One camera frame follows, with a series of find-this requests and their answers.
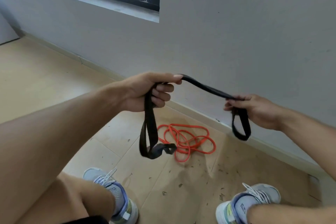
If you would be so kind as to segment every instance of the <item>orange cord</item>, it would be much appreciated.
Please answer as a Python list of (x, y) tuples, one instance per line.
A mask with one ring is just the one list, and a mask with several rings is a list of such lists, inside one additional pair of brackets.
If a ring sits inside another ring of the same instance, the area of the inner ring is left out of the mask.
[[(194, 136), (192, 133), (190, 133), (189, 131), (187, 130), (184, 130), (184, 129), (179, 129), (177, 130), (176, 128), (174, 128), (173, 126), (175, 127), (185, 127), (185, 128), (201, 128), (201, 129), (204, 129), (206, 132), (207, 132), (207, 135), (206, 136)], [(177, 150), (175, 151), (175, 160), (177, 162), (186, 162), (189, 157), (190, 157), (190, 154), (193, 152), (193, 151), (198, 151), (200, 153), (203, 153), (203, 154), (212, 154), (215, 150), (216, 150), (216, 144), (215, 142), (212, 140), (211, 137), (209, 137), (210, 133), (209, 133), (209, 130), (205, 127), (202, 127), (202, 126), (195, 126), (195, 125), (184, 125), (184, 124), (170, 124), (170, 125), (165, 125), (165, 124), (162, 124), (160, 126), (157, 127), (157, 130), (159, 130), (160, 128), (162, 127), (167, 127), (166, 131), (163, 133), (163, 139), (161, 139), (159, 137), (159, 140), (162, 142), (162, 143), (167, 143), (169, 144), (170, 142), (166, 140), (166, 133), (169, 131), (171, 136), (174, 138), (175, 142), (176, 142), (176, 146), (177, 146)], [(187, 133), (189, 135), (192, 136), (191, 139), (187, 140), (187, 138), (182, 134), (182, 132), (184, 133)], [(184, 139), (184, 142), (180, 142), (180, 136), (183, 137)], [(190, 145), (189, 142), (191, 141), (195, 141), (195, 144), (193, 145)], [(209, 152), (206, 152), (206, 151), (201, 151), (199, 149), (197, 149), (200, 145), (202, 145), (206, 140), (209, 140), (211, 141), (212, 145), (213, 145), (213, 149)], [(183, 159), (183, 160), (180, 160), (176, 157), (176, 152), (179, 152), (179, 153), (183, 153), (183, 154), (188, 154), (187, 158), (186, 159)]]

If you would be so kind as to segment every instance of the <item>sock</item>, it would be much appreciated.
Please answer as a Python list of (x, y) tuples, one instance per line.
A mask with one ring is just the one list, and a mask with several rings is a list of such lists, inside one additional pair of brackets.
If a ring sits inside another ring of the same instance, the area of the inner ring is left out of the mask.
[(111, 193), (113, 194), (115, 198), (115, 209), (113, 212), (113, 216), (114, 216), (115, 214), (119, 213), (121, 208), (124, 206), (125, 199), (124, 199), (121, 189), (117, 185), (111, 184), (110, 186), (107, 187), (107, 189), (111, 191)]
[(257, 204), (259, 204), (259, 202), (255, 199), (255, 197), (247, 195), (247, 196), (243, 196), (240, 199), (238, 199), (238, 201), (234, 205), (237, 211), (238, 217), (244, 224), (248, 224), (247, 217), (246, 217), (247, 210), (251, 206), (257, 205)]

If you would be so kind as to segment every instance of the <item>black strap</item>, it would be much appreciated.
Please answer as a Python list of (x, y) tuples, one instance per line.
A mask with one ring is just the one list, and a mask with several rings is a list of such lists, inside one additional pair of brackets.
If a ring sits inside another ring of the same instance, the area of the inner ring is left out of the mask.
[[(234, 100), (240, 100), (237, 99), (229, 94), (226, 94), (223, 91), (217, 90), (215, 88), (212, 88), (210, 86), (204, 85), (195, 79), (183, 74), (182, 80), (190, 82), (191, 84), (195, 85), (196, 87), (199, 87), (202, 90), (205, 90), (211, 94), (214, 94), (216, 96), (226, 98), (226, 99), (234, 99)], [(165, 151), (167, 154), (173, 154), (175, 152), (176, 145), (171, 144), (158, 144), (158, 130), (155, 122), (155, 116), (153, 108), (155, 105), (153, 104), (151, 97), (152, 97), (152, 90), (155, 88), (159, 83), (156, 83), (150, 91), (148, 91), (145, 95), (145, 120), (143, 122), (141, 133), (140, 133), (140, 142), (139, 142), (139, 149), (140, 154), (143, 157), (155, 159), (162, 155), (162, 151)], [(240, 117), (241, 124), (243, 125), (243, 129), (245, 132), (245, 135), (238, 132), (234, 125), (235, 116), (238, 115)], [(146, 129), (148, 132), (149, 137), (149, 147), (147, 148), (146, 143)], [(233, 134), (242, 141), (247, 141), (247, 139), (251, 135), (251, 128), (249, 123), (249, 118), (247, 115), (246, 109), (236, 108), (233, 107), (232, 109), (232, 132)]]

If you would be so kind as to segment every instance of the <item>tile floor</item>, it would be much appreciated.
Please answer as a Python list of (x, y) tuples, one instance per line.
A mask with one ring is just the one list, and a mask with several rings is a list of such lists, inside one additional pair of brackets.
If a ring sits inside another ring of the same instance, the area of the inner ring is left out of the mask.
[[(111, 83), (81, 63), (36, 42), (22, 38), (0, 46), (0, 123), (60, 103)], [(168, 107), (156, 109), (157, 124), (202, 125)], [(95, 134), (64, 171), (81, 176), (88, 167), (110, 171), (140, 209), (139, 223), (216, 223), (215, 209), (247, 184), (269, 183), (283, 202), (317, 206), (308, 195), (307, 174), (263, 152), (208, 128), (217, 150), (194, 153), (186, 163), (163, 154), (142, 158), (138, 137), (143, 113), (122, 112)], [(195, 134), (203, 133), (191, 129)], [(202, 146), (211, 149), (211, 143)]]

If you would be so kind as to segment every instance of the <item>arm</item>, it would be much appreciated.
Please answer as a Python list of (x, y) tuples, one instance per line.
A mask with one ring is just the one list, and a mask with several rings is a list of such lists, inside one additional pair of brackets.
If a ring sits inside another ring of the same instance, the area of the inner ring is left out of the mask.
[(238, 96), (245, 101), (228, 100), (224, 110), (246, 108), (256, 125), (285, 133), (336, 180), (336, 129), (299, 112), (281, 107), (257, 96)]
[[(143, 111), (155, 82), (181, 76), (145, 73), (0, 125), (0, 222), (14, 223), (42, 195), (73, 155), (123, 110)], [(163, 107), (172, 85), (158, 85)]]

